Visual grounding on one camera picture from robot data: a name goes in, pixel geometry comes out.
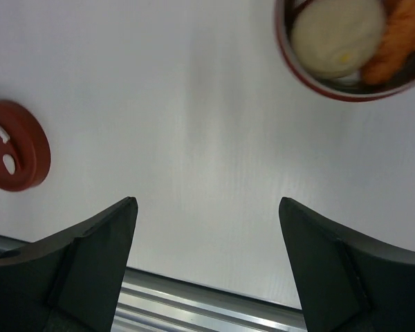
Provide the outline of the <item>round white rice ball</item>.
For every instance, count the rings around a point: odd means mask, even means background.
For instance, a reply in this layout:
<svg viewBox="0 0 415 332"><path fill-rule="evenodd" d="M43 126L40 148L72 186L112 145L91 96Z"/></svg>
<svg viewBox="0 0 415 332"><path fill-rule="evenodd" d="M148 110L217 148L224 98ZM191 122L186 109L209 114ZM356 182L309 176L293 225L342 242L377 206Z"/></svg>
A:
<svg viewBox="0 0 415 332"><path fill-rule="evenodd" d="M294 21L290 40L307 71L333 79L356 72L374 56L385 25L380 1L312 1Z"/></svg>

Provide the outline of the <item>orange fried food piece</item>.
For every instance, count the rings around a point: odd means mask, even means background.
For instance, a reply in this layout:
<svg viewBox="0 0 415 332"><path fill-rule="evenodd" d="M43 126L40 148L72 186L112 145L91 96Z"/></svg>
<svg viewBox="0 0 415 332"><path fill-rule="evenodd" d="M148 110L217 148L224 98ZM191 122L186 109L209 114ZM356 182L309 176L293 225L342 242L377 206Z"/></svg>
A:
<svg viewBox="0 0 415 332"><path fill-rule="evenodd" d="M415 52L415 0L384 1L387 14L385 33L376 54L362 67L362 81L384 84Z"/></svg>

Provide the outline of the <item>red round bowl lid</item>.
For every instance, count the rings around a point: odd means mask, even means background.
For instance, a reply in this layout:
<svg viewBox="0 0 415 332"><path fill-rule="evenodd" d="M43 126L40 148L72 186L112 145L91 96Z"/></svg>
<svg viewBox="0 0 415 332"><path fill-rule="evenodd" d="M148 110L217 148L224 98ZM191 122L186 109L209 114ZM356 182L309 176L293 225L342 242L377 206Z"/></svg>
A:
<svg viewBox="0 0 415 332"><path fill-rule="evenodd" d="M0 100L0 189L20 192L48 176L50 146L42 126L24 106Z"/></svg>

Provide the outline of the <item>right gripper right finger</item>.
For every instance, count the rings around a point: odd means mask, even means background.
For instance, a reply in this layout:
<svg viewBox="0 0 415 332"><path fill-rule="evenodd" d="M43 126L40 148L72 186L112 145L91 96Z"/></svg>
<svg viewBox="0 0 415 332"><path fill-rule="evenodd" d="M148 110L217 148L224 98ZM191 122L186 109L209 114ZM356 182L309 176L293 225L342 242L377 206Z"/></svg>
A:
<svg viewBox="0 0 415 332"><path fill-rule="evenodd" d="M415 252L284 197L279 220L308 331L415 331Z"/></svg>

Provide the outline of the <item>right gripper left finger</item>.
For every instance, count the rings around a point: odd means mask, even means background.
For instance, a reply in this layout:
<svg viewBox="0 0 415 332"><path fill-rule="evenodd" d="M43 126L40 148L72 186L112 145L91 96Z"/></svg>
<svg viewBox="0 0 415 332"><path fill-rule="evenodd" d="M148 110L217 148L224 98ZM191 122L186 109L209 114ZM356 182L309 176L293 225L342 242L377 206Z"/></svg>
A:
<svg viewBox="0 0 415 332"><path fill-rule="evenodd" d="M137 216L137 200L127 197L0 251L0 331L110 331Z"/></svg>

